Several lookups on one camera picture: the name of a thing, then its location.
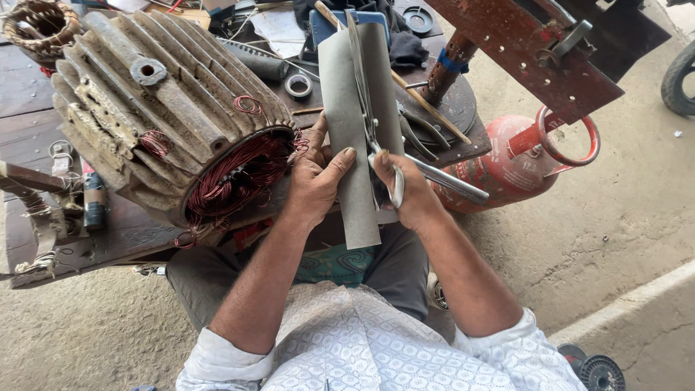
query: grey trousers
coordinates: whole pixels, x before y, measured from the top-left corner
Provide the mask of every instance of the grey trousers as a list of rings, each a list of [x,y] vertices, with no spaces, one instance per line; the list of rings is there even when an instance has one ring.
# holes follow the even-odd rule
[[[398,310],[425,320],[429,260],[420,239],[400,223],[385,225],[381,237],[363,284]],[[180,250],[166,267],[166,277],[198,333],[210,324],[246,265],[225,247]]]

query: pliers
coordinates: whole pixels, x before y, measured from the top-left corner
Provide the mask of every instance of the pliers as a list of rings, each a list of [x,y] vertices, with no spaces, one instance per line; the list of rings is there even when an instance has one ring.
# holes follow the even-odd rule
[[[407,138],[413,146],[420,152],[427,160],[429,161],[437,161],[439,158],[433,154],[430,150],[425,147],[420,140],[415,136],[415,133],[413,133],[413,129],[410,127],[409,121],[415,122],[417,125],[420,125],[424,130],[428,131],[432,138],[442,147],[445,149],[450,149],[451,145],[446,141],[444,136],[442,136],[437,129],[435,129],[429,122],[425,121],[424,119],[418,117],[411,111],[408,111],[400,102],[396,102],[397,107],[398,107],[398,120],[400,121],[400,132],[401,134]]]

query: teal patterned cloth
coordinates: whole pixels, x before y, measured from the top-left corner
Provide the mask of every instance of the teal patterned cloth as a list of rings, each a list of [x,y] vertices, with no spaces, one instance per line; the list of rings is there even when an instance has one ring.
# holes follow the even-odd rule
[[[375,249],[370,246],[348,250],[345,244],[339,244],[325,250],[307,251],[302,254],[292,285],[331,280],[336,285],[357,287],[374,261]]]

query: shirt sleeve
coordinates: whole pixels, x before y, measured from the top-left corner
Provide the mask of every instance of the shirt sleeve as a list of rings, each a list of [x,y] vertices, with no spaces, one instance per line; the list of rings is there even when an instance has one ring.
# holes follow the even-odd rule
[[[519,391],[586,390],[528,308],[515,326],[488,337],[467,337],[457,327],[452,345],[509,375]]]
[[[247,353],[205,327],[183,364],[177,390],[258,390],[274,356],[275,347],[266,355]]]

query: hand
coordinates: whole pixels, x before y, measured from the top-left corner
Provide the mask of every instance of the hand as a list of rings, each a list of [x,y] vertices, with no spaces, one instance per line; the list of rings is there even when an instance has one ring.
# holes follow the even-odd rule
[[[374,171],[389,188],[391,194],[395,187],[394,165],[403,172],[405,181],[403,203],[396,211],[404,227],[421,234],[433,222],[442,221],[443,216],[448,217],[444,206],[420,173],[418,166],[406,157],[389,154],[388,150],[381,150],[374,158]]]
[[[326,165],[321,149],[328,124],[323,112],[316,124],[304,131],[309,149],[295,158],[290,190],[283,215],[290,215],[297,223],[306,223],[309,230],[317,226],[333,205],[338,194],[338,181],[350,169],[357,151],[347,147]]]

